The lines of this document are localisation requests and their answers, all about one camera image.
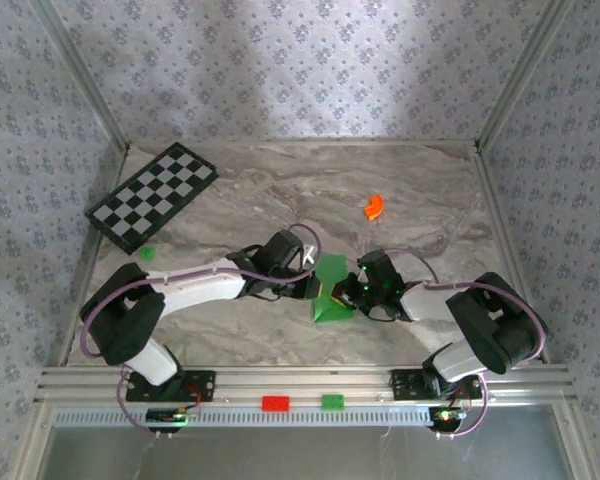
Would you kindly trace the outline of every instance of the small green cube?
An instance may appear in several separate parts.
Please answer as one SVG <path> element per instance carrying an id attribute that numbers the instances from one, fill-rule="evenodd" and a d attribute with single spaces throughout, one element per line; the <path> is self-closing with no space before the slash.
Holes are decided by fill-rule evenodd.
<path id="1" fill-rule="evenodd" d="M 341 412 L 344 410 L 344 395 L 323 395 L 322 409 L 331 412 Z"/>
<path id="2" fill-rule="evenodd" d="M 140 251 L 138 252 L 138 256 L 142 259 L 142 260 L 153 260 L 154 258 L 156 258 L 156 249 L 153 247 L 144 247 L 141 248 Z"/>

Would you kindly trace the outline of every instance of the bracket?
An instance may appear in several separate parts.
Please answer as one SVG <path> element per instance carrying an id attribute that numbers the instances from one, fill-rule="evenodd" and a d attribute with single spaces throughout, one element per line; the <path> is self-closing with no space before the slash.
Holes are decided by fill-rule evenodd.
<path id="1" fill-rule="evenodd" d="M 133 372 L 127 387 L 127 402 L 191 403 L 200 395 L 201 402 L 212 402 L 216 384 L 213 370 L 183 370 L 159 387 Z"/>
<path id="2" fill-rule="evenodd" d="M 404 400 L 431 400 L 434 397 L 424 383 L 421 368 L 412 368 L 404 370 L 391 370 L 391 380 L 389 385 L 393 389 L 393 399 L 395 401 Z M 455 391 L 463 390 L 464 397 L 471 400 L 482 399 L 480 390 L 480 381 L 477 375 L 467 375 L 456 382 Z"/>

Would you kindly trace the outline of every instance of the robotic arm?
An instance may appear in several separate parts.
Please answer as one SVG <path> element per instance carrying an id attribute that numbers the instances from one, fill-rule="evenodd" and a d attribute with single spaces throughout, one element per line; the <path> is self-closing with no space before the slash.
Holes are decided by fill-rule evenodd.
<path id="1" fill-rule="evenodd" d="M 173 354 L 151 337 L 161 318 L 213 300 L 264 298 L 260 294 L 265 290 L 271 290 L 277 298 L 318 296 L 320 282 L 315 274 L 302 275 L 300 269 L 290 267 L 296 257 L 301 258 L 302 268 L 305 261 L 302 241 L 289 230 L 281 230 L 264 246 L 252 245 L 202 267 L 144 272 L 136 263 L 128 263 L 91 297 L 81 309 L 80 317 L 86 324 L 95 308 L 106 303 L 88 328 L 100 355 L 108 365 L 128 365 L 157 387 L 181 369 Z M 297 277 L 304 278 L 284 281 Z M 127 289 L 133 284 L 141 285 Z M 107 303 L 111 296 L 115 298 Z"/>
<path id="2" fill-rule="evenodd" d="M 294 269 L 290 265 L 298 257 L 300 265 Z M 264 298 L 265 290 L 277 298 L 315 298 L 321 284 L 313 272 L 302 270 L 304 257 L 302 241 L 281 230 L 264 246 L 247 247 L 203 267 L 161 273 L 144 272 L 129 263 L 111 276 L 80 315 L 107 364 L 126 364 L 151 386 L 177 390 L 182 367 L 152 338 L 157 322 L 212 300 Z M 430 398 L 449 398 L 467 375 L 486 369 L 504 374 L 543 342 L 537 325 L 520 307 L 521 300 L 513 301 L 519 300 L 517 294 L 495 273 L 484 274 L 461 291 L 451 286 L 450 292 L 404 282 L 383 250 L 364 255 L 358 266 L 358 274 L 350 273 L 331 292 L 347 308 L 372 319 L 372 310 L 381 309 L 387 318 L 380 321 L 437 318 L 460 326 L 465 339 L 446 345 L 422 364 L 421 380 Z"/>

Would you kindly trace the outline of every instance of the wire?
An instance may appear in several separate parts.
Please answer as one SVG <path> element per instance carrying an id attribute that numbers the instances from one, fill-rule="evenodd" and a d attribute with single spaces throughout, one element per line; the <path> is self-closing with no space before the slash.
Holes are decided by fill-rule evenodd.
<path id="1" fill-rule="evenodd" d="M 460 430 L 460 426 L 458 426 L 458 430 L 456 430 L 453 433 L 436 431 L 436 434 L 441 435 L 443 437 L 450 437 L 450 438 L 462 437 L 464 435 L 468 435 L 469 433 L 473 432 L 476 428 L 478 428 L 480 426 L 480 424 L 484 420 L 484 417 L 487 415 L 487 408 L 489 406 L 489 388 L 487 387 L 487 382 L 485 382 L 482 374 L 478 374 L 478 381 L 480 382 L 480 389 L 482 390 L 482 398 L 484 401 L 482 410 L 480 411 L 480 415 L 478 415 L 478 419 L 474 422 L 473 425 L 471 425 L 469 428 L 467 428 L 465 430 L 458 431 L 458 430 Z"/>
<path id="2" fill-rule="evenodd" d="M 536 312 L 534 312 L 533 309 L 520 297 L 510 294 L 509 292 L 507 292 L 506 290 L 503 290 L 502 288 L 493 287 L 491 285 L 487 285 L 486 283 L 481 283 L 481 282 L 461 282 L 461 283 L 454 283 L 454 284 L 450 284 L 450 285 L 437 285 L 437 284 L 428 283 L 428 284 L 425 284 L 424 288 L 427 290 L 457 290 L 460 288 L 480 288 L 482 290 L 487 290 L 489 292 L 493 292 L 497 295 L 500 295 L 501 297 L 506 298 L 507 300 L 515 303 L 522 310 L 524 310 L 524 312 L 527 314 L 529 319 L 533 322 L 533 325 L 536 327 L 536 330 L 538 331 L 538 338 L 539 338 L 538 344 L 536 345 L 535 350 L 533 352 L 531 352 L 525 360 L 531 360 L 533 358 L 536 358 L 538 355 L 540 355 L 540 352 L 542 352 L 542 349 L 544 348 L 544 344 L 547 339 L 547 335 L 544 332 L 544 327 L 542 326 L 542 323 L 540 323 L 540 319 L 536 315 Z"/>
<path id="3" fill-rule="evenodd" d="M 120 410 L 122 410 L 122 413 L 124 414 L 125 418 L 129 421 L 129 423 L 131 425 L 153 435 L 153 432 L 151 430 L 149 430 L 144 425 L 141 425 L 140 423 L 138 423 L 138 421 L 135 418 L 133 418 L 133 415 L 131 415 L 131 413 L 129 413 L 129 410 L 127 410 L 127 407 L 124 404 L 124 397 L 122 395 L 122 389 L 125 386 L 125 384 L 129 383 L 129 379 L 130 379 L 130 377 L 125 377 L 125 368 L 126 368 L 126 365 L 123 365 L 122 369 L 120 370 L 120 381 L 118 382 L 118 389 L 116 391 L 116 398 L 118 399 L 118 405 L 120 405 Z"/>
<path id="4" fill-rule="evenodd" d="M 249 245 L 248 247 L 244 247 L 240 251 L 242 253 L 249 253 L 249 252 L 252 252 L 253 250 L 257 250 L 258 248 L 262 248 L 262 245 L 260 245 L 259 243 L 254 243 L 253 245 Z"/>
<path id="5" fill-rule="evenodd" d="M 380 323 L 392 323 L 396 321 L 396 317 L 393 318 L 377 318 L 377 317 L 372 317 L 371 315 L 365 315 L 365 317 L 367 317 L 369 320 L 372 320 L 374 322 L 380 322 Z"/>
<path id="6" fill-rule="evenodd" d="M 200 395 L 200 392 L 194 385 L 185 385 L 183 388 L 185 390 L 189 390 L 190 392 L 193 392 L 196 394 L 196 403 L 193 403 L 193 404 L 185 407 L 185 410 L 189 410 L 190 408 L 193 408 L 193 407 L 198 407 L 198 418 L 199 419 L 202 418 L 202 395 Z"/>
<path id="7" fill-rule="evenodd" d="M 395 247 L 395 248 L 387 248 L 384 252 L 385 253 L 407 253 L 407 254 L 411 255 L 412 257 L 417 258 L 418 260 L 420 260 L 420 262 L 425 267 L 427 267 L 427 270 L 429 270 L 429 273 L 431 273 L 431 276 L 433 277 L 433 280 L 436 283 L 440 283 L 440 280 L 438 280 L 438 275 L 436 274 L 436 271 L 433 269 L 433 267 L 429 264 L 429 262 L 427 262 L 425 260 L 425 258 L 422 255 L 420 255 L 415 250 L 413 250 L 411 248 Z"/>
<path id="8" fill-rule="evenodd" d="M 269 303 L 277 302 L 281 298 L 280 295 L 278 295 L 276 298 L 267 298 L 264 295 L 259 295 L 257 293 L 252 293 L 249 296 L 253 297 L 253 298 L 257 298 L 258 300 L 264 300 L 265 302 L 269 302 Z"/>
<path id="9" fill-rule="evenodd" d="M 458 390 L 456 391 L 456 395 L 454 395 L 453 400 L 451 401 L 451 403 L 449 404 L 449 406 L 447 408 L 453 408 L 453 406 L 456 404 L 456 402 L 458 400 L 461 400 L 460 392 L 464 392 L 467 394 L 467 399 L 469 400 L 469 409 L 467 410 L 466 413 L 469 413 L 471 411 L 471 409 L 473 408 L 473 400 L 471 399 L 471 394 L 468 393 L 463 386 L 458 387 Z"/>
<path id="10" fill-rule="evenodd" d="M 181 280 L 192 280 L 194 278 L 204 277 L 207 275 L 217 275 L 217 274 L 222 274 L 222 273 L 234 273 L 234 274 L 237 273 L 237 274 L 243 275 L 245 277 L 255 278 L 256 280 L 261 280 L 264 282 L 278 283 L 281 285 L 294 283 L 294 282 L 297 282 L 304 278 L 307 278 L 309 275 L 311 275 L 314 272 L 314 270 L 316 269 L 316 266 L 319 263 L 318 261 L 320 259 L 320 255 L 322 254 L 322 242 L 320 241 L 320 237 L 318 236 L 316 231 L 313 228 L 311 228 L 308 225 L 305 225 L 303 223 L 294 223 L 294 224 L 290 225 L 287 230 L 292 230 L 292 229 L 297 229 L 297 228 L 302 228 L 302 229 L 308 231 L 313 236 L 314 240 L 316 241 L 316 254 L 315 254 L 315 259 L 314 259 L 315 261 L 314 261 L 313 265 L 311 266 L 311 268 L 309 268 L 309 270 L 306 270 L 306 271 L 302 272 L 301 274 L 296 275 L 294 277 L 275 278 L 275 277 L 269 277 L 267 275 L 260 275 L 259 273 L 250 272 L 248 270 L 241 270 L 239 268 L 208 268 L 206 270 L 198 270 L 195 272 L 181 273 L 179 275 L 173 275 L 173 276 L 167 277 L 167 278 L 145 278 L 142 280 L 137 280 L 135 282 L 131 282 L 131 283 L 125 285 L 124 287 L 120 287 L 117 290 L 115 290 L 114 292 L 107 295 L 102 300 L 102 302 L 100 302 L 98 305 L 95 306 L 95 308 L 93 310 L 91 310 L 91 313 L 89 313 L 89 315 L 87 316 L 87 319 L 84 321 L 84 325 L 82 326 L 82 331 L 80 332 L 80 350 L 82 350 L 82 353 L 88 358 L 98 358 L 98 357 L 102 356 L 102 354 L 100 352 L 94 353 L 91 350 L 89 350 L 89 346 L 87 344 L 87 335 L 89 333 L 89 330 L 91 329 L 91 325 L 93 324 L 96 317 L 100 314 L 100 312 L 102 312 L 102 310 L 104 310 L 104 308 L 107 305 L 109 305 L 111 302 L 113 302 L 114 300 L 116 300 L 118 297 L 120 297 L 124 293 L 128 292 L 129 290 L 133 290 L 134 288 L 143 287 L 145 285 L 155 285 L 158 283 L 169 283 L 169 282 L 177 282 L 177 281 L 181 281 Z"/>

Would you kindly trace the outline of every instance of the green block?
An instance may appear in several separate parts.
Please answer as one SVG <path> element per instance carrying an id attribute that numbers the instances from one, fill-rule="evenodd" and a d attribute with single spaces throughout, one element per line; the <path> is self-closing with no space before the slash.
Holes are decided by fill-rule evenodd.
<path id="1" fill-rule="evenodd" d="M 344 410 L 344 395 L 323 395 L 322 409 L 332 412 L 341 412 Z"/>
<path id="2" fill-rule="evenodd" d="M 318 298 L 313 299 L 313 321 L 316 323 L 345 320 L 353 317 L 353 310 L 331 298 L 336 283 L 347 278 L 347 258 L 344 255 L 323 254 L 316 267 L 316 276 L 322 282 Z"/>
<path id="3" fill-rule="evenodd" d="M 156 258 L 156 249 L 153 247 L 144 247 L 141 248 L 138 252 L 138 256 L 143 260 L 153 260 Z"/>

